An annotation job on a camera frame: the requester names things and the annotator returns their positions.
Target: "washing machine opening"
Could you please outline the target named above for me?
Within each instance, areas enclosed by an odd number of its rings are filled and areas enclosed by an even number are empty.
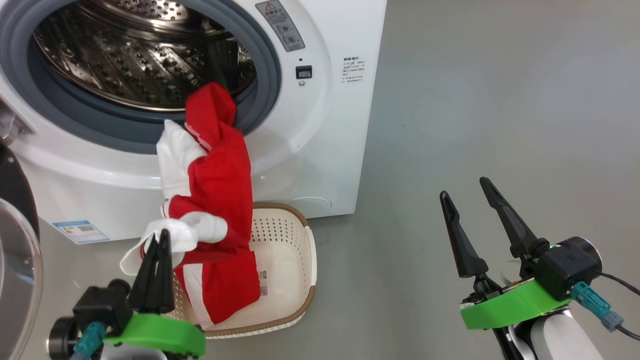
[[[217,81],[245,134],[280,91],[264,29],[233,0],[4,0],[0,69],[45,119],[121,151],[154,154],[163,120]]]

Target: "blue and white sticker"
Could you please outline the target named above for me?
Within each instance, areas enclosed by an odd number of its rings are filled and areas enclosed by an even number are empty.
[[[55,222],[53,223],[53,226],[57,227],[61,233],[67,235],[67,238],[70,238],[76,244],[109,241],[109,238],[105,234],[100,232],[100,230],[86,220]]]

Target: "metal hinge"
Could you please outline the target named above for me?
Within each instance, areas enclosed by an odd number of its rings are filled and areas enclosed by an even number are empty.
[[[22,134],[33,134],[33,129],[0,101],[0,143],[9,146]]]

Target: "front-loading washing machine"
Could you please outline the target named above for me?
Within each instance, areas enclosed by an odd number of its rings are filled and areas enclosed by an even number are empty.
[[[255,201],[355,210],[386,0],[0,0],[0,136],[77,242],[160,217],[164,119],[217,81]]]

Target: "gray sticker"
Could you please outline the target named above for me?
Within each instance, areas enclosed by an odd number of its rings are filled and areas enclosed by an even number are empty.
[[[287,52],[305,48],[305,42],[302,41],[296,25],[278,0],[265,1],[264,3],[256,4],[255,7],[271,24],[273,31],[278,35]]]

